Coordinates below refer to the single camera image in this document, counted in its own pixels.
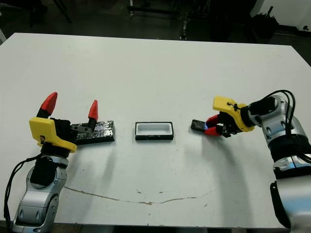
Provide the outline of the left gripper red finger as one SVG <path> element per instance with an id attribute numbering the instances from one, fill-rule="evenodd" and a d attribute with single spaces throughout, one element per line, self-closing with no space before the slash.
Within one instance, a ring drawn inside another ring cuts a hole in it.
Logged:
<path id="1" fill-rule="evenodd" d="M 88 119 L 89 121 L 88 121 L 87 126 L 91 129 L 91 131 L 94 131 L 95 126 L 97 124 L 97 120 L 98 120 L 98 101 L 97 100 L 94 100 L 90 108 Z"/>
<path id="2" fill-rule="evenodd" d="M 57 96 L 58 96 L 57 92 L 53 92 L 50 95 L 48 95 L 47 98 L 41 104 L 36 116 L 40 118 L 49 118 L 54 111 Z"/>

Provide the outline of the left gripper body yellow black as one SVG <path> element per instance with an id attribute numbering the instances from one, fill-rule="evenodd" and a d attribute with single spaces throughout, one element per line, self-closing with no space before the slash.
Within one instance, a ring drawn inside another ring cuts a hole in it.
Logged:
<path id="1" fill-rule="evenodd" d="M 33 117 L 30 121 L 33 139 L 41 146 L 41 153 L 68 157 L 77 150 L 78 133 L 94 131 L 94 118 L 85 126 L 72 125 L 68 120 Z"/>

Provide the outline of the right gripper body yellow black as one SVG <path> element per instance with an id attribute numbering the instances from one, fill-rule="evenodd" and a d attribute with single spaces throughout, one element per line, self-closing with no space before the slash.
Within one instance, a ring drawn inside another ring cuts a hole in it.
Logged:
<path id="1" fill-rule="evenodd" d="M 252 123 L 247 126 L 242 119 L 242 112 L 246 107 L 246 104 L 237 104 L 233 99 L 216 96 L 213 110 L 219 111 L 215 123 L 217 132 L 223 137 L 230 137 L 233 134 L 253 131 L 255 126 Z"/>

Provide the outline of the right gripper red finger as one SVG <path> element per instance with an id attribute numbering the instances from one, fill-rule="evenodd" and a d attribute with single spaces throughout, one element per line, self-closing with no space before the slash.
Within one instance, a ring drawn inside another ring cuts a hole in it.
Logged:
<path id="1" fill-rule="evenodd" d="M 209 127 L 204 131 L 204 134 L 208 136 L 222 136 L 223 126 L 215 125 L 215 126 Z"/>
<path id="2" fill-rule="evenodd" d="M 214 115 L 214 116 L 211 116 L 207 119 L 206 126 L 207 127 L 215 127 L 219 123 L 220 123 L 219 115 Z"/>

